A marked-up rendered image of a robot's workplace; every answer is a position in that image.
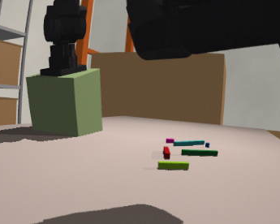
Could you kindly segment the lime green rod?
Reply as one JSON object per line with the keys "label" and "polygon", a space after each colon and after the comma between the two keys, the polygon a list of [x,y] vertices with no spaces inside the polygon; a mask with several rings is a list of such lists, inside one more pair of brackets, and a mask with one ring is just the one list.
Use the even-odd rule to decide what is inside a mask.
{"label": "lime green rod", "polygon": [[159,169],[188,169],[188,162],[161,162],[158,161]]}

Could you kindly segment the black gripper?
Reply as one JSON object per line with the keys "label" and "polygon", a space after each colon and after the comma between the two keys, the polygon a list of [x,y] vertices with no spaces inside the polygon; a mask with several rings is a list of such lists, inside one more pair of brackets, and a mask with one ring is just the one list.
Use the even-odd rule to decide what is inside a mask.
{"label": "black gripper", "polygon": [[231,49],[280,47],[280,0],[217,0],[215,7],[219,31],[229,33]]}

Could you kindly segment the turquoise rod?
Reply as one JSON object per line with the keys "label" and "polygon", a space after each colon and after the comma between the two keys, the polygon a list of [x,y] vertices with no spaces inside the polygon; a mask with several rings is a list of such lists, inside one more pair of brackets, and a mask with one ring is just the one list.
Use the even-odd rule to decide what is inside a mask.
{"label": "turquoise rod", "polygon": [[204,140],[174,141],[174,146],[205,144]]}

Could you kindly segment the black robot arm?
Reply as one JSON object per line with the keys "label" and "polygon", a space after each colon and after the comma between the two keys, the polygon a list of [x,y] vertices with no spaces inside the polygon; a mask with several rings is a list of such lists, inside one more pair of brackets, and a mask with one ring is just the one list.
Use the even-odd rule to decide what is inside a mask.
{"label": "black robot arm", "polygon": [[[232,50],[229,33],[221,35],[219,31],[216,1],[127,0],[128,27],[137,54],[143,60],[158,60]],[[86,14],[80,0],[54,0],[53,6],[47,6],[44,36],[53,45],[50,67],[40,69],[41,75],[87,71],[87,65],[78,64],[75,54],[76,41],[86,33]]]}

